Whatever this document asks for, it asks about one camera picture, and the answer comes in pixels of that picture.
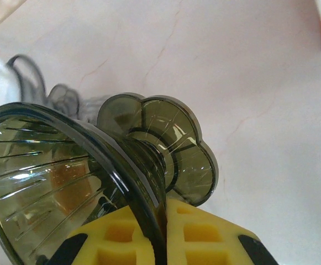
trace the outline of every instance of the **white marble countertop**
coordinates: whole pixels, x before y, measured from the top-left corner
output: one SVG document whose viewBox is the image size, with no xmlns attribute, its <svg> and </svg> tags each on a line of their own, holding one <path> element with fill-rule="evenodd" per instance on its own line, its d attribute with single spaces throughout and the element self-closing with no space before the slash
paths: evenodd
<svg viewBox="0 0 321 265">
<path fill-rule="evenodd" d="M 0 25 L 49 88 L 165 94 L 220 167 L 202 206 L 281 265 L 321 265 L 321 33 L 314 0 L 28 0 Z"/>
</svg>

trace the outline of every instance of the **flower-shaped base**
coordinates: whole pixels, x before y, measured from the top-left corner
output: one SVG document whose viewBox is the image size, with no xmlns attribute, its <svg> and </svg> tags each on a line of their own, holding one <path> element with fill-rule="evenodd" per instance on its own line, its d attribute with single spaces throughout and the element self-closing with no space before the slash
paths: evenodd
<svg viewBox="0 0 321 265">
<path fill-rule="evenodd" d="M 212 194 L 218 166 L 191 110 L 178 100 L 120 94 L 101 107 L 97 127 L 147 143 L 163 159 L 167 196 L 198 206 Z"/>
</svg>

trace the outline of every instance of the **marble surface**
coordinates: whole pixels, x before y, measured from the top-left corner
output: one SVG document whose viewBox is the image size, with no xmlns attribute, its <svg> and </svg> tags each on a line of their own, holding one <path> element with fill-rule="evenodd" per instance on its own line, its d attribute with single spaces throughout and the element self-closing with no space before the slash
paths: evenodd
<svg viewBox="0 0 321 265">
<path fill-rule="evenodd" d="M 165 94 L 197 115 L 220 167 L 202 206 L 281 265 L 321 265 L 321 32 L 313 0 L 28 0 L 0 25 L 49 88 Z"/>
</svg>

